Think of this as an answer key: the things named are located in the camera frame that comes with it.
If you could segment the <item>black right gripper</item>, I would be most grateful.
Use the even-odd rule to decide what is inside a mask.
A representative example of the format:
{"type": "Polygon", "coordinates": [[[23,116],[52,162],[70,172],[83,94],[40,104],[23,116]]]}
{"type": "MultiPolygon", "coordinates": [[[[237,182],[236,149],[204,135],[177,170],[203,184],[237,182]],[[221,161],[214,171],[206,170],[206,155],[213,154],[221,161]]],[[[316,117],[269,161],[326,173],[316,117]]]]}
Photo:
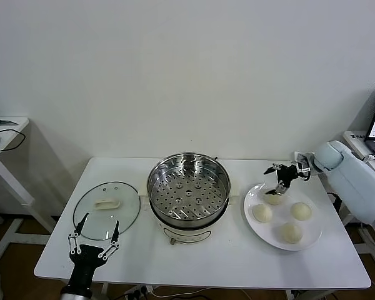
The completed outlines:
{"type": "Polygon", "coordinates": [[[291,186],[291,182],[299,177],[298,167],[295,164],[286,166],[283,164],[273,164],[267,168],[264,174],[277,174],[277,186],[275,189],[270,189],[266,192],[267,195],[283,195],[291,186]]]}

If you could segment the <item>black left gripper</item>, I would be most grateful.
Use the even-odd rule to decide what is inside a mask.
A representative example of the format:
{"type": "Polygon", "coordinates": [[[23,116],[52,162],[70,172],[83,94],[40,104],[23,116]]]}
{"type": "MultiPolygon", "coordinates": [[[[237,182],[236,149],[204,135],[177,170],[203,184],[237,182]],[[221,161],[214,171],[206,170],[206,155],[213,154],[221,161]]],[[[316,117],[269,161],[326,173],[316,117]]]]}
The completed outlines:
{"type": "Polygon", "coordinates": [[[106,264],[106,260],[119,249],[119,221],[116,221],[107,249],[85,244],[79,245],[78,239],[88,216],[87,212],[67,237],[69,258],[73,262],[74,268],[68,284],[65,286],[66,293],[90,293],[95,270],[106,264]]]}

